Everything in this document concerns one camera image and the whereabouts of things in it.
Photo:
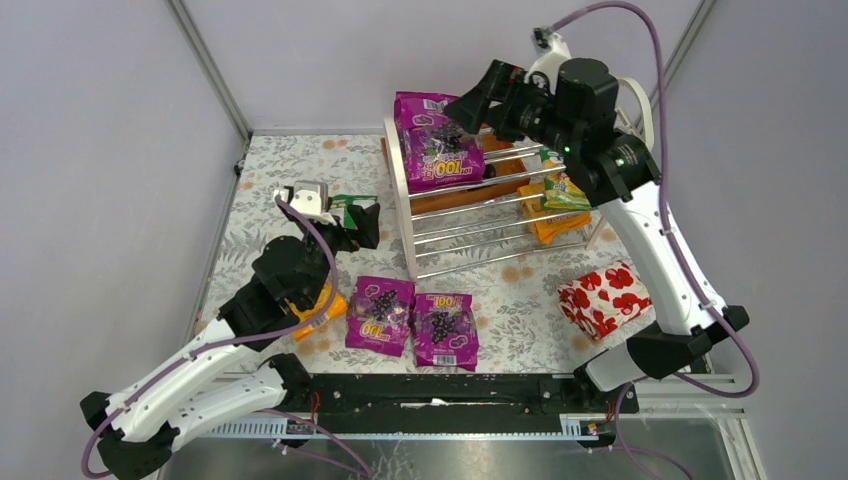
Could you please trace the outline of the purple candy bag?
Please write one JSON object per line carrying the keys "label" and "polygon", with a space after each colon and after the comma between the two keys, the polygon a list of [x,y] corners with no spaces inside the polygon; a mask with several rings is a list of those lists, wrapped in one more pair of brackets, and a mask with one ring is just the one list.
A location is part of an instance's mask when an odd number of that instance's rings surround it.
{"label": "purple candy bag", "polygon": [[401,357],[411,333],[415,284],[359,276],[346,315],[345,346]]}
{"label": "purple candy bag", "polygon": [[479,140],[444,113],[455,99],[438,92],[395,94],[394,123],[412,193],[474,185],[484,179],[486,163]]}
{"label": "purple candy bag", "polygon": [[415,365],[475,372],[479,336],[471,295],[418,293],[412,312]]}

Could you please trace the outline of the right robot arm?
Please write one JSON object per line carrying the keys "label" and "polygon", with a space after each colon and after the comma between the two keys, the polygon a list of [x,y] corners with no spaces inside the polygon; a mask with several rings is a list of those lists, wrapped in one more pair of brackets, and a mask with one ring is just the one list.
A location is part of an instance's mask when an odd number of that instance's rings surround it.
{"label": "right robot arm", "polygon": [[648,289],[656,319],[576,371],[592,392],[662,379],[726,339],[750,317],[712,291],[661,198],[662,175],[647,144],[615,125],[619,82],[588,58],[561,63],[556,82],[499,60],[446,115],[470,133],[489,126],[505,141],[531,139],[556,153],[590,205],[611,224]]}

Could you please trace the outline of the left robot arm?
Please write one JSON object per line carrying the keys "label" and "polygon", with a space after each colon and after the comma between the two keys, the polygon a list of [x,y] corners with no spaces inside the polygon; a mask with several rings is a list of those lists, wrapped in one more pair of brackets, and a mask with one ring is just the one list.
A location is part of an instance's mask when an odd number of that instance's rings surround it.
{"label": "left robot arm", "polygon": [[351,228],[323,206],[277,204],[301,234],[270,240],[253,261],[250,280],[153,372],[121,391],[93,391],[81,400],[93,430],[81,460],[87,478],[143,479],[223,423],[312,400],[310,376],[293,354],[270,357],[233,386],[206,388],[230,367],[324,315],[329,306],[319,297],[324,288],[338,291],[338,252],[379,244],[379,204],[349,207]]}

